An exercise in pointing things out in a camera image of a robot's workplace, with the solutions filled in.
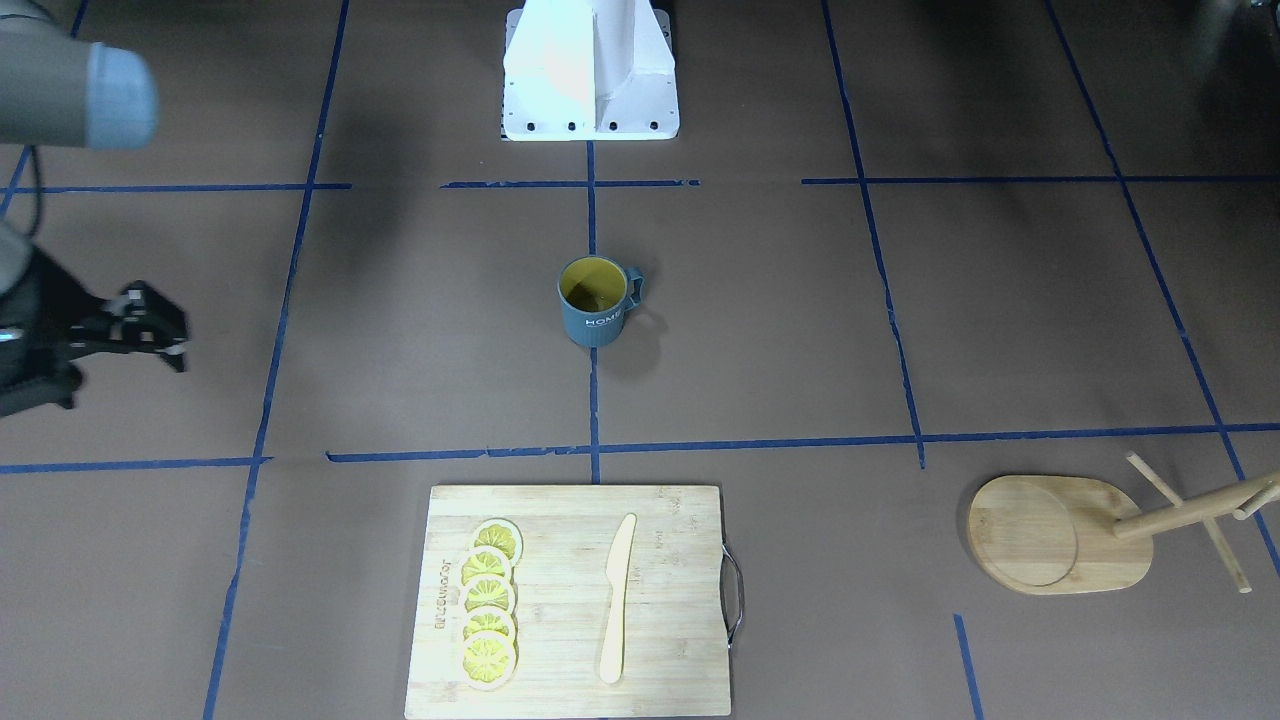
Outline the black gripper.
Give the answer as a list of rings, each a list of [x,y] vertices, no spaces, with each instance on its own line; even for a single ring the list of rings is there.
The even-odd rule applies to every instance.
[[[113,325],[86,325],[104,313]],[[93,354],[147,354],[184,373],[188,338],[186,311],[151,284],[133,282],[106,301],[36,250],[3,295],[1,414],[74,407],[84,383],[74,360]]]

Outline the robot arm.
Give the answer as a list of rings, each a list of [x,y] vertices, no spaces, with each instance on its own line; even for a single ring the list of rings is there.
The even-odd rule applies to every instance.
[[[1,138],[35,150],[141,149],[157,128],[157,91],[137,53],[70,37],[36,1],[3,4]],[[72,409],[93,354],[151,354],[186,369],[186,311],[142,281],[100,299],[28,229],[1,231],[1,411]]]

